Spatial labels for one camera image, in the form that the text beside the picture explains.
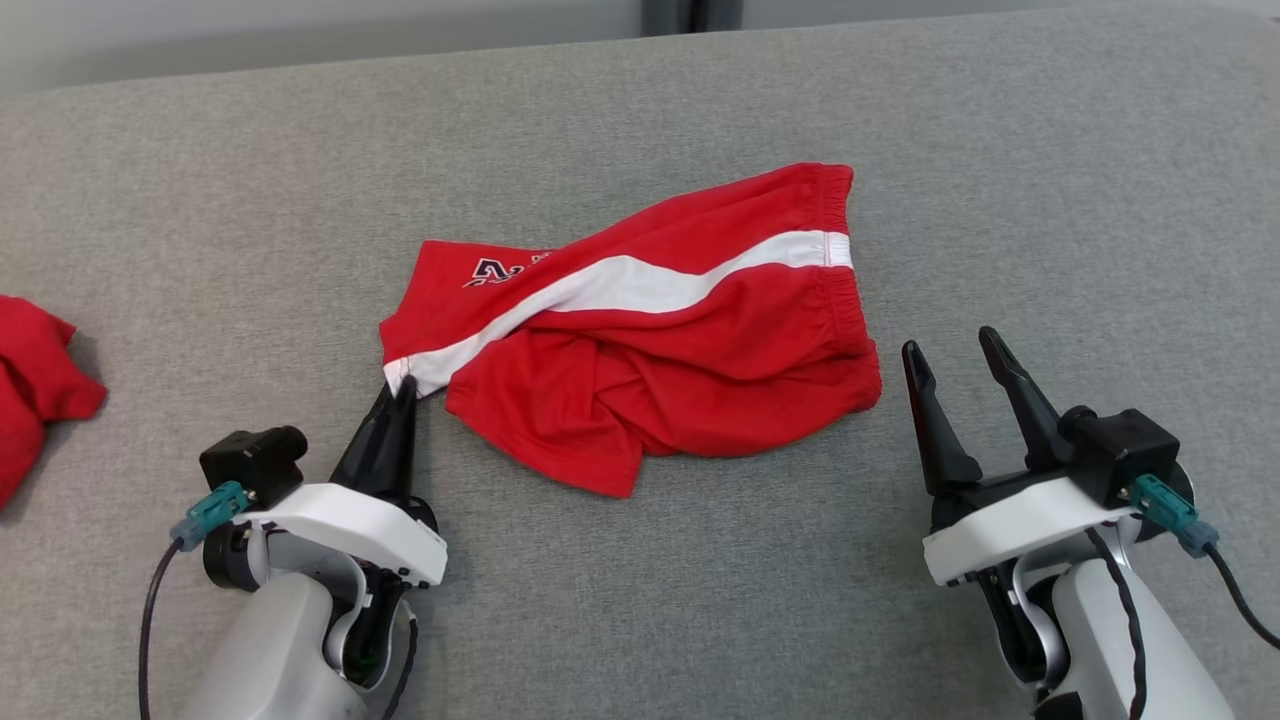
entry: white stripe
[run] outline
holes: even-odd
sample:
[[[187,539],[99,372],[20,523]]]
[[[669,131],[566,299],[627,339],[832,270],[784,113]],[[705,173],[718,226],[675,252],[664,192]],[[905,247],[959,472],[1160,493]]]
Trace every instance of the white stripe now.
[[[412,374],[417,378],[419,397],[425,397],[449,384],[453,373],[470,363],[484,346],[507,337],[538,313],[548,310],[673,313],[701,302],[721,281],[737,270],[773,264],[791,268],[854,266],[849,252],[849,236],[823,231],[791,231],[776,234],[701,275],[678,273],[630,255],[614,255],[564,275],[521,300],[515,307],[494,318],[479,333],[448,347],[392,360],[383,372],[393,393],[399,392],[401,379]]]

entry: teal connector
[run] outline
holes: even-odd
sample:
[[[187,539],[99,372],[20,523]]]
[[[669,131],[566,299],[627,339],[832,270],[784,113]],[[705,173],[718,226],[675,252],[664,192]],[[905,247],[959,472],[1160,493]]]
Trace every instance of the teal connector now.
[[[187,516],[169,529],[170,539],[182,541],[182,551],[191,552],[205,542],[214,528],[248,509],[250,498],[236,480],[218,486],[204,500],[191,506]]]
[[[1217,544],[1217,530],[1202,523],[1196,506],[1156,475],[1138,475],[1129,489],[1129,502],[1146,518],[1174,533],[1192,557],[1204,557],[1204,547]]]

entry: red cloth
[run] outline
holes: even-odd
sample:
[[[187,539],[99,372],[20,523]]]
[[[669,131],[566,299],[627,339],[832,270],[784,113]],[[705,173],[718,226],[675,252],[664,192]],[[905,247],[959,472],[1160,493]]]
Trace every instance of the red cloth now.
[[[559,250],[426,241],[381,324],[388,382],[521,462],[631,495],[644,452],[736,456],[881,392],[849,249],[852,170],[803,164],[660,202]]]
[[[0,507],[40,457],[45,423],[92,418],[106,388],[67,355],[76,325],[0,295]]]

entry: gray table surface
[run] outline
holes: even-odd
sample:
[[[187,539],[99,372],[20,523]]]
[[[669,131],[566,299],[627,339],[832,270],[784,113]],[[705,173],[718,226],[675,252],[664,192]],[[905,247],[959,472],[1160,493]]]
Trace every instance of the gray table surface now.
[[[109,386],[0,512],[0,716],[136,714],[145,585],[197,454],[292,423],[324,479],[376,392],[376,324],[424,237],[558,246],[671,195],[847,163],[881,404],[741,460],[558,486],[426,401],[415,489],[451,542],[415,600],[403,717],[1018,717],[979,593],[928,578],[897,348],[968,447],[1018,466],[977,346],[1059,409],[1183,439],[1256,610],[1280,624],[1280,35],[1106,8],[375,60],[0,105],[0,292],[81,327]],[[1243,719],[1280,653],[1167,538],[1135,565]],[[154,707],[174,716],[246,596],[174,564]]]

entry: wire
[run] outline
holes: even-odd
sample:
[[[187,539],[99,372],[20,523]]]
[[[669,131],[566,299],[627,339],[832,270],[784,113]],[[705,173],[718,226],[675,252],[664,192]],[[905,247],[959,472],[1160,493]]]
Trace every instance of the wire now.
[[[1116,562],[1111,548],[1107,547],[1096,529],[1088,528],[1084,534],[1089,537],[1102,561],[1107,564],[1107,573],[1111,574],[1111,580],[1120,591],[1120,606],[1129,616],[1129,642],[1133,643],[1133,701],[1129,703],[1129,720],[1138,720],[1142,717],[1142,711],[1147,708],[1147,651],[1142,644],[1138,609],[1133,603],[1129,583],[1124,579],[1124,573],[1120,571],[1120,564]]]
[[[174,555],[182,550],[182,538],[177,538],[164,552],[160,565],[151,575],[151,588],[147,589],[147,603],[142,609],[142,633],[138,638],[138,715],[142,720],[151,720],[151,694],[147,689],[147,655],[151,648],[151,615],[156,610],[156,594],[160,592],[160,580],[164,579],[165,570]]]
[[[396,682],[396,689],[392,691],[392,700],[387,703],[387,711],[383,712],[383,720],[390,720],[392,715],[396,714],[396,708],[399,707],[401,696],[404,694],[404,687],[408,685],[408,674],[413,670],[415,655],[417,655],[417,618],[410,611],[408,655],[404,657],[404,669],[401,670],[401,679]]]
[[[1216,544],[1206,544],[1204,553],[1210,556],[1213,565],[1217,565],[1217,571],[1222,574],[1222,582],[1226,583],[1226,591],[1231,593],[1231,600],[1235,601],[1235,606],[1240,609],[1240,615],[1244,616],[1244,621],[1253,628],[1253,632],[1265,639],[1271,647],[1280,650],[1280,638],[1275,635],[1271,630],[1258,620],[1258,616],[1249,610],[1249,603],[1244,602],[1244,593],[1240,592],[1240,584],[1235,582],[1235,575],[1231,574],[1231,569],[1228,568],[1226,560],[1222,560],[1222,555],[1217,552]]]

